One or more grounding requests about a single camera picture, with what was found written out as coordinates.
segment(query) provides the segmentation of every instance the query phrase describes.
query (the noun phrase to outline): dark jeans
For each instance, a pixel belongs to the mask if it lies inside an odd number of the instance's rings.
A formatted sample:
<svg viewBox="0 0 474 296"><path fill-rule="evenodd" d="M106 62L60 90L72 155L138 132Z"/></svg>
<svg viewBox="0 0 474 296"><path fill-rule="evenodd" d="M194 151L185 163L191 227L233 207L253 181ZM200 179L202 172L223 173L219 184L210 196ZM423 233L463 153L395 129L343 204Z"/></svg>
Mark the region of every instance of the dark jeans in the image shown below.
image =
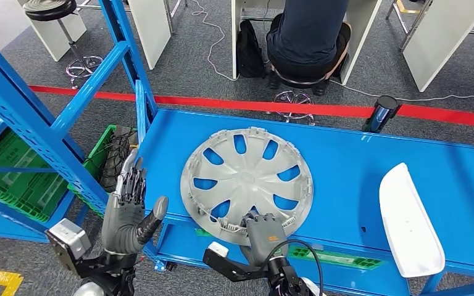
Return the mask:
<svg viewBox="0 0 474 296"><path fill-rule="evenodd" d="M278 14L272 21L270 26L270 31L268 34L271 34L272 31L277 29L281 23L281 18L283 14ZM275 69L290 80L294 81L312 81L319 80L323 78L334 66L335 62L327 63L324 65L306 65L306 64L295 64L285 59L275 57L273 52L268 50L268 58L270 62L275 67Z"/></svg>

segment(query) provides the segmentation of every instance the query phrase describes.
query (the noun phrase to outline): black cable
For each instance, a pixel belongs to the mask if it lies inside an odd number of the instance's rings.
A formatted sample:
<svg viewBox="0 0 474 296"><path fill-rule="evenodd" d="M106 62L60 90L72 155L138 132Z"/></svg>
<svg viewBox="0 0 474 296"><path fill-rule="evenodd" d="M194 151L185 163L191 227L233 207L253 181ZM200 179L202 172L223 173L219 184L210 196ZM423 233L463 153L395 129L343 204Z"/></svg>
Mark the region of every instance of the black cable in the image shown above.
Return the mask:
<svg viewBox="0 0 474 296"><path fill-rule="evenodd" d="M301 244L301 245L305 245L306 247L308 247L310 252L312 252L312 254L314 255L315 262L317 264L317 269L318 269L318 272L319 272L319 295L318 296L322 296L322 292L323 292L323 289L322 289L322 269L320 267L320 260L317 256L317 253L315 253L314 248L312 248L312 246L310 244L308 244L307 242L303 242L302 240L288 239L288 240L285 240L284 242L281 242L280 244L276 245L275 248L273 248L272 251L268 254L268 256L266 257L266 260L263 262L263 264L260 266L259 272L263 271L266 268L266 266L268 265L268 262L273 257L273 254L275 253L275 251L280 249L282 246L284 246L286 244L291 244L293 242L296 242L296 243Z"/></svg>
<svg viewBox="0 0 474 296"><path fill-rule="evenodd" d="M89 161L95 169L98 170L98 175L96 180L101 180L102 178L116 178L122 169L122 165L124 160L128 157L130 152L130 137L136 133L136 130L130 130L126 133L119 134L119 135L111 135L108 141L108 144L104 145L101 149L96 151L94 155L91 157L85 158L85 161ZM106 151L107 156L104 161L97 165L94 161L94 158L101 154L101 152ZM109 168L109 170L113 170L113 173L106 173L104 170L104 165L108 160L114 159L113 165Z"/></svg>

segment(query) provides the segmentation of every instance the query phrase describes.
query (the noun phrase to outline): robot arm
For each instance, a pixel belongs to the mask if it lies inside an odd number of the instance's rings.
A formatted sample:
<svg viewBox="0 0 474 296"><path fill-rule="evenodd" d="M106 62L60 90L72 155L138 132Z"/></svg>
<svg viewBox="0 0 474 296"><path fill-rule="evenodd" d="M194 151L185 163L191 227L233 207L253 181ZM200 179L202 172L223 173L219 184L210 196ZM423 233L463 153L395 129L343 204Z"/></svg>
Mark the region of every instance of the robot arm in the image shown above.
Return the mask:
<svg viewBox="0 0 474 296"><path fill-rule="evenodd" d="M272 214L249 212L241 225L246 226L250 239L250 247L241 246L250 265L228 259L228 249L217 242L211 243L204 252L202 260L206 265L233 282L267 278L270 296L326 296L322 285L317 287L309 279L297 276L289 264L286 254L292 240L286 240L282 224ZM317 263L322 275L318 258Z"/></svg>
<svg viewBox="0 0 474 296"><path fill-rule="evenodd" d="M134 149L123 164L115 191L109 196L102 223L104 250L96 258L84 259L91 248L79 226L63 219L46 231L61 263L83 278L74 296L131 296L137 254L150 241L168 209L168 198L160 197L144 217L146 170Z"/></svg>

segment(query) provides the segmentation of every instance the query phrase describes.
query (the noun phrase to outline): yellow floor marking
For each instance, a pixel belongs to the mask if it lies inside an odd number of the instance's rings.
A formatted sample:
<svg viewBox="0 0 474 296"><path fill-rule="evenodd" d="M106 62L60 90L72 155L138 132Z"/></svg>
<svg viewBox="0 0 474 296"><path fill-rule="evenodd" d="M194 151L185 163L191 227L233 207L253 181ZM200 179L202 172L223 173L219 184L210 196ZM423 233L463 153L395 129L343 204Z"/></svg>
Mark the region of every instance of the yellow floor marking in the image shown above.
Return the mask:
<svg viewBox="0 0 474 296"><path fill-rule="evenodd" d="M1 296L14 296L22 281L23 277L19 273L0 271L0 286L4 286Z"/></svg>
<svg viewBox="0 0 474 296"><path fill-rule="evenodd" d="M419 10L407 10L401 0L397 0L397 7L403 14L418 14L420 12Z"/></svg>

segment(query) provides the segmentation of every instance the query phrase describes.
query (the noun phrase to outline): shelf rack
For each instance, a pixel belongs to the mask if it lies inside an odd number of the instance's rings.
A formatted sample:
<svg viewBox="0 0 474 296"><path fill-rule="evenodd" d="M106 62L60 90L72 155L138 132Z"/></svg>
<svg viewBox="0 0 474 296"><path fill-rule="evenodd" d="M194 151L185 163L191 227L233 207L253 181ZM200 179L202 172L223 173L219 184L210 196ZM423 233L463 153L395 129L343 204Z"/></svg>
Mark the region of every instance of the shelf rack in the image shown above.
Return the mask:
<svg viewBox="0 0 474 296"><path fill-rule="evenodd" d="M292 142L314 179L314 202L305 223L291 236L318 250L384 261L374 269L322 263L325 287L352 295L409 295L383 231L378 186L398 163L410 169L426 211L443 244L446 269L430 276L423 295L474 295L474 284L436 292L445 272L474 276L474 147L448 142L385 136L181 110L157 109L141 56L120 0L100 0L115 45L96 73L57 117L52 117L26 83L0 55L0 118L37 151L98 210L107 194L82 167L82 153L68 130L107 76L121 62L136 94L139 154L148 169L146 205L168 195L170 206L157 245L144 253L165 270L168 262L204 266L212 241L199 236L180 197L180 171L190 153L212 133L256 126ZM65 215L65 197L52 222ZM33 232L32 220L0 203L0 217ZM244 262L239 248L229 257ZM301 276L317 281L314 263L291 258Z"/></svg>

